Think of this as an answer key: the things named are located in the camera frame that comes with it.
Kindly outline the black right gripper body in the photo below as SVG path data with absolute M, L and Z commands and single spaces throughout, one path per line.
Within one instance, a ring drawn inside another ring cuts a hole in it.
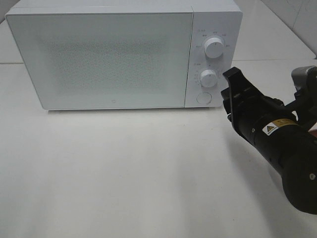
M 246 141 L 253 141 L 259 123 L 280 115 L 284 103 L 262 94 L 255 86 L 227 88 L 227 118 L 234 130 Z

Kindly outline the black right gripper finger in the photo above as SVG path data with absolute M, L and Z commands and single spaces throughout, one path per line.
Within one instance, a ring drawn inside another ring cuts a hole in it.
M 250 82 L 243 75 L 242 71 L 237 67 L 232 67 L 223 73 L 224 78 L 228 82 L 229 91 L 231 94 L 242 93 L 250 87 Z
M 230 100 L 230 89 L 226 88 L 221 91 L 221 96 L 223 98 L 223 106 L 227 115 L 231 114 L 231 100 Z

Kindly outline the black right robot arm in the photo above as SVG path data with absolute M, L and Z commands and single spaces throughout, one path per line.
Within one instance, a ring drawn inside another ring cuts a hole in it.
M 233 129 L 279 173 L 288 201 L 298 210 L 317 212 L 317 68 L 299 67 L 291 77 L 295 99 L 285 105 L 264 95 L 236 67 L 223 74 L 223 105 Z

